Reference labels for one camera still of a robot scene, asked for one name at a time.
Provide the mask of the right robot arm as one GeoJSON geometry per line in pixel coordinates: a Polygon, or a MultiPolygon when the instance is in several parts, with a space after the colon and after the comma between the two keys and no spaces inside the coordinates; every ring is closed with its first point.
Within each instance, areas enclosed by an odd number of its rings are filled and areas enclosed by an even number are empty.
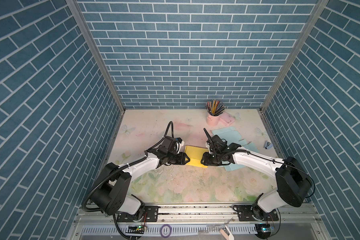
{"type": "Polygon", "coordinates": [[[315,190],[314,180],[302,169],[299,162],[292,157],[287,159],[268,157],[252,152],[239,144],[227,144],[218,135],[206,133],[206,146],[201,164],[221,167],[240,165],[263,173],[276,182],[276,187],[262,193],[251,206],[253,215],[263,215],[289,205],[300,207],[304,199],[309,197],[309,190],[315,190]]]}

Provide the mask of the light blue paper box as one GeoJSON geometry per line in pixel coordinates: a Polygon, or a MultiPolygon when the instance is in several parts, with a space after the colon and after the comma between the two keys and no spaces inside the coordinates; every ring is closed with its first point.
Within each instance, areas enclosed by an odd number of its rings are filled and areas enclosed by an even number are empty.
{"type": "MultiPolygon", "coordinates": [[[[230,145],[231,143],[236,143],[241,145],[245,149],[250,150],[251,152],[259,152],[256,144],[253,141],[247,141],[246,139],[244,139],[234,127],[226,127],[222,129],[212,130],[212,133],[213,135],[218,135],[222,140],[227,141],[227,145],[230,145]]],[[[224,168],[227,172],[238,171],[239,169],[246,169],[247,171],[250,170],[250,168],[246,166],[237,164],[230,164],[228,166],[224,166],[224,168]]]]}

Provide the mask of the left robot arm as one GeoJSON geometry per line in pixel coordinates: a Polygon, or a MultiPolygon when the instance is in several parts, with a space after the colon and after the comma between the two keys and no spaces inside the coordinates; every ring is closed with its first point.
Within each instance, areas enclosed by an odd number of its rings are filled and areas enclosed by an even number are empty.
{"type": "Polygon", "coordinates": [[[120,166],[107,164],[83,200],[83,211],[100,211],[108,216],[127,213],[140,219],[145,203],[137,197],[127,195],[130,183],[161,166],[186,165],[190,158],[181,152],[184,144],[181,138],[167,136],[158,147],[145,150],[144,156],[138,160],[120,166]]]}

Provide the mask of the yellow paper box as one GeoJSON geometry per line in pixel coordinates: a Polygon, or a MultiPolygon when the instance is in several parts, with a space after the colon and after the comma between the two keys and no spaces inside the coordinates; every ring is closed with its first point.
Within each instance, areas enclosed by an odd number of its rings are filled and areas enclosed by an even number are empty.
{"type": "Polygon", "coordinates": [[[200,168],[207,168],[207,166],[201,163],[203,154],[208,153],[208,149],[194,147],[194,146],[186,146],[185,153],[190,158],[190,161],[187,163],[189,166],[200,167],[200,168]]]}

